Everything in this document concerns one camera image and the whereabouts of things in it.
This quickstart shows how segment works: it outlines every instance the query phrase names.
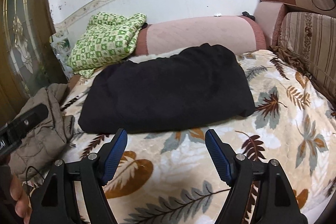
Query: metal screw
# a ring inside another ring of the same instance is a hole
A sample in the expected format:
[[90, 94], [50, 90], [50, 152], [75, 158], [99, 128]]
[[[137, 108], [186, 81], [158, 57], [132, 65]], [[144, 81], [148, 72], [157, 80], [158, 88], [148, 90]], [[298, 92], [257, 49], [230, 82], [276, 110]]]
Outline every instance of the metal screw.
[[273, 166], [278, 166], [278, 165], [279, 165], [279, 162], [278, 162], [277, 160], [275, 160], [275, 159], [272, 159], [272, 160], [271, 160], [271, 164], [272, 164]]
[[245, 156], [243, 154], [237, 154], [236, 155], [237, 160], [245, 160]]
[[56, 166], [60, 166], [60, 165], [62, 165], [63, 164], [63, 161], [62, 160], [57, 160], [57, 161], [55, 161], [55, 165]]
[[96, 153], [91, 153], [91, 154], [89, 154], [89, 155], [87, 156], [87, 158], [88, 158], [89, 160], [94, 160], [94, 159], [97, 158], [97, 154], [96, 154]]

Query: green checkered fabric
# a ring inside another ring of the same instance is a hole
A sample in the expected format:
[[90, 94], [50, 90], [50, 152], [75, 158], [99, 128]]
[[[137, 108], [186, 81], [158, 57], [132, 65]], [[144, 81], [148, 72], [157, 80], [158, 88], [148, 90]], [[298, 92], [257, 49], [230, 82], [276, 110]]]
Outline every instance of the green checkered fabric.
[[68, 65], [75, 74], [89, 78], [95, 68], [129, 56], [137, 46], [137, 38], [145, 22], [143, 14], [126, 18], [99, 12], [91, 16], [86, 32], [71, 51]]

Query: black object on sofa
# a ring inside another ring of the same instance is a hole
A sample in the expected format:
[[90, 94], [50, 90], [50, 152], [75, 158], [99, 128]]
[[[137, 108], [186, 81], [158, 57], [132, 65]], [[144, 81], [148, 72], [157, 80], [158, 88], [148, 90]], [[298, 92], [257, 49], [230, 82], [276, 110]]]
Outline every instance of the black object on sofa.
[[255, 110], [243, 69], [229, 49], [203, 44], [170, 58], [127, 61], [94, 80], [79, 125], [87, 133], [183, 130]]

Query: striped sofa cushion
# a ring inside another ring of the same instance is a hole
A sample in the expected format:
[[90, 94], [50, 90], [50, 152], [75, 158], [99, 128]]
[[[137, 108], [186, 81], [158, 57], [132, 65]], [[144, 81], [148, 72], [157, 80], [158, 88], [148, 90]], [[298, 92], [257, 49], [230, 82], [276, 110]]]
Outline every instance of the striped sofa cushion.
[[283, 19], [278, 45], [300, 56], [309, 73], [336, 98], [336, 19], [305, 12]]

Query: human hand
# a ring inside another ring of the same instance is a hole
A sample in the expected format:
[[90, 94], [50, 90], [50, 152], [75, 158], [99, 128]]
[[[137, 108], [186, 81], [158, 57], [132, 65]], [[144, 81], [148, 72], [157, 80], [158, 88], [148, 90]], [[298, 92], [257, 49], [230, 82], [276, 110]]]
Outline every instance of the human hand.
[[24, 224], [29, 224], [32, 210], [29, 207], [29, 199], [26, 192], [23, 190], [22, 182], [16, 175], [13, 175], [12, 177], [9, 192], [12, 198], [16, 201], [15, 211], [17, 215], [24, 219]]

